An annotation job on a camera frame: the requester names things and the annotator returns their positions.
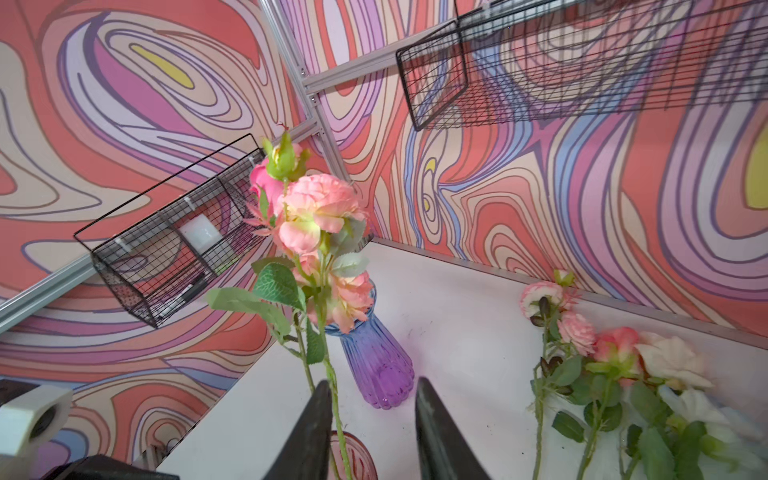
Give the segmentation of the white rose stem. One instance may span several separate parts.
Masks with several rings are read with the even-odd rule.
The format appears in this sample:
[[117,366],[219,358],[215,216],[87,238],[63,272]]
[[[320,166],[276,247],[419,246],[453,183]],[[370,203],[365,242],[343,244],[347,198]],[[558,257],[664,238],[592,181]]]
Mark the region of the white rose stem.
[[620,327],[572,340],[581,363],[568,400],[582,408],[576,439],[584,443],[576,476],[584,479],[604,433],[620,435],[619,477],[642,469],[649,479],[701,479],[702,457],[717,444],[706,420],[683,408],[711,387],[680,338]]

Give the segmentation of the pink spray rose stem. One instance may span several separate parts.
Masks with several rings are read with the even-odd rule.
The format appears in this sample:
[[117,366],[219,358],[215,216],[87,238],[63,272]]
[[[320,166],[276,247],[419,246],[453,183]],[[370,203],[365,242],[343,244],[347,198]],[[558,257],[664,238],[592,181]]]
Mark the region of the pink spray rose stem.
[[296,146],[289,133],[276,142],[265,140],[263,148],[265,159],[259,165],[286,184],[274,202],[279,214],[277,233],[297,256],[296,266],[289,268],[287,260],[277,258],[268,229],[255,225],[247,205],[252,215],[248,224],[258,236],[272,241],[276,253],[253,263],[252,286],[213,288],[206,301],[214,310],[258,316],[279,345],[283,336],[292,333],[292,311],[300,313],[309,366],[320,364],[325,369],[340,448],[346,448],[338,380],[325,328],[335,324],[349,333],[356,320],[366,320],[372,305],[367,260],[357,250],[367,216],[350,183],[332,174],[308,173],[311,153]]

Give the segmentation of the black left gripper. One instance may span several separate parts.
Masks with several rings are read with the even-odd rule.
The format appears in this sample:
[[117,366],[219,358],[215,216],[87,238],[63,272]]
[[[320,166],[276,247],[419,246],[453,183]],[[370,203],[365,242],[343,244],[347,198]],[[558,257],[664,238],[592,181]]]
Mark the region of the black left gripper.
[[53,468],[42,480],[179,480],[174,474],[142,469],[105,455],[94,455]]

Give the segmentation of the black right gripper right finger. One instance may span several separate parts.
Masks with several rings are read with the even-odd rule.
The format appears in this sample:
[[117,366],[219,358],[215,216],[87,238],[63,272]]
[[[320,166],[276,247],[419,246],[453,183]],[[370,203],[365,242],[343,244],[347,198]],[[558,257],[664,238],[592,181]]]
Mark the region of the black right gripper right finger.
[[417,382],[415,429],[422,479],[490,479],[426,377]]

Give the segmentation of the pale blue rose stem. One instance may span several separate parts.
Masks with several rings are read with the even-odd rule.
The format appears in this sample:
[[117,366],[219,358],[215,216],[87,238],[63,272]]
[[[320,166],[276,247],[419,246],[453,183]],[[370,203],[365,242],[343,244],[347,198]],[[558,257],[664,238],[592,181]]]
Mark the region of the pale blue rose stem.
[[629,401],[645,424],[627,430],[629,465],[621,471],[623,479],[631,479],[637,469],[647,479],[767,477],[760,435],[703,391],[678,393],[666,385],[651,390],[637,383]]

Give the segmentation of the bright pink rose stem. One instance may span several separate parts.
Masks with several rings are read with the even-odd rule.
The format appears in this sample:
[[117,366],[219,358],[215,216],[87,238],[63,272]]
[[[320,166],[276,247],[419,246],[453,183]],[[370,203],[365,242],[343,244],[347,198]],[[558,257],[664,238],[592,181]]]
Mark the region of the bright pink rose stem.
[[[267,172],[267,167],[263,165],[259,165],[251,171],[249,180],[251,184],[250,191],[255,195],[255,203],[248,204],[248,207],[252,210],[252,214],[255,217],[255,225],[265,226],[268,229],[268,233],[271,235],[273,243],[277,248],[277,258],[287,260],[288,267],[294,268],[297,256],[284,246],[277,233],[279,214],[276,212],[274,204],[283,193],[286,184],[282,180],[274,179]],[[313,393],[315,382],[307,360],[307,349],[300,325],[300,313],[297,310],[292,311],[291,322],[292,333],[283,336],[279,343],[301,361],[309,390]]]

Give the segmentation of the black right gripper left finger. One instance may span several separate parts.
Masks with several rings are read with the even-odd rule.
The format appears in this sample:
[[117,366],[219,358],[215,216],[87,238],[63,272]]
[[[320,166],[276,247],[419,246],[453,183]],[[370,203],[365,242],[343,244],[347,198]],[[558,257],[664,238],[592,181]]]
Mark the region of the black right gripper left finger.
[[327,380],[322,380],[263,479],[326,480],[332,419],[331,388]]

